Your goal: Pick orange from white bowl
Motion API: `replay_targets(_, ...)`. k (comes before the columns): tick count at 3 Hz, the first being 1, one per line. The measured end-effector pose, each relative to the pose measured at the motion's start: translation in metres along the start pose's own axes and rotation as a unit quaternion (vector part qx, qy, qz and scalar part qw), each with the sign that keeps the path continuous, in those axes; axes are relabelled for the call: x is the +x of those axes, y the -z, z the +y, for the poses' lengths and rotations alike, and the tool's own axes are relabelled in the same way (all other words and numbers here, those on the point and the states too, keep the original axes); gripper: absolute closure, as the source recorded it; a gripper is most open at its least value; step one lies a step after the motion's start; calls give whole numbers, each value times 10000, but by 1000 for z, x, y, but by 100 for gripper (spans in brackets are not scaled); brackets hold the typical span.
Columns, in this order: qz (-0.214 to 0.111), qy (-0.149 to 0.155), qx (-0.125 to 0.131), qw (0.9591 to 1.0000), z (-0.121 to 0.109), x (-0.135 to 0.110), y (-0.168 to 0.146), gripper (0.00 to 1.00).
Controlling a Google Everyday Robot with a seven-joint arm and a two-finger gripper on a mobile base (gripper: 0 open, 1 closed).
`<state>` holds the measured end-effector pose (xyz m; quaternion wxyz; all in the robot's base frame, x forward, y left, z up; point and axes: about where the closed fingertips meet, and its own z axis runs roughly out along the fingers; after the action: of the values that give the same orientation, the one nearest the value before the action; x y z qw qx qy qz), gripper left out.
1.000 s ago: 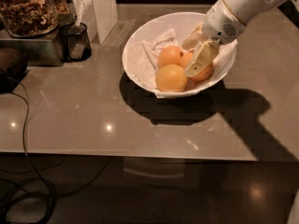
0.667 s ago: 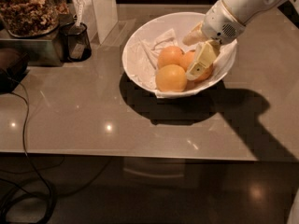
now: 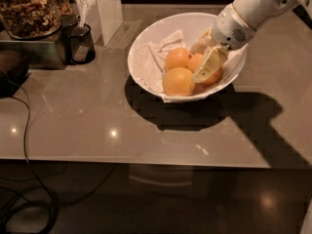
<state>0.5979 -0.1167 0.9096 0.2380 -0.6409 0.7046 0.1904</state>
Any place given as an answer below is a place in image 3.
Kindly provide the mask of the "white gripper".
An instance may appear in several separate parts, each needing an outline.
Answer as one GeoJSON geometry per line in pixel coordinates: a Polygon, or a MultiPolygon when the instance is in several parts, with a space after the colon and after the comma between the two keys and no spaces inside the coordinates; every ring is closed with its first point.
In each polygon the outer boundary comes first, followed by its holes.
{"type": "Polygon", "coordinates": [[[190,48],[192,55],[203,54],[192,80],[203,83],[211,78],[227,62],[228,50],[241,49],[254,36],[255,30],[241,19],[232,4],[227,5],[215,18],[212,28],[209,27],[190,48]]]}

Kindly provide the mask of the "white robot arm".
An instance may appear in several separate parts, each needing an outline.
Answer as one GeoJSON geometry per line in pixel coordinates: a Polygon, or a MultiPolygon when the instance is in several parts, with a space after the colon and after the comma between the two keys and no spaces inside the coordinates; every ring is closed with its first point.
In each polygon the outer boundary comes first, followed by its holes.
{"type": "Polygon", "coordinates": [[[234,0],[227,5],[191,47],[193,53],[203,54],[194,82],[211,78],[227,62],[230,51],[244,47],[265,23],[296,4],[312,17],[312,0],[234,0]]]}

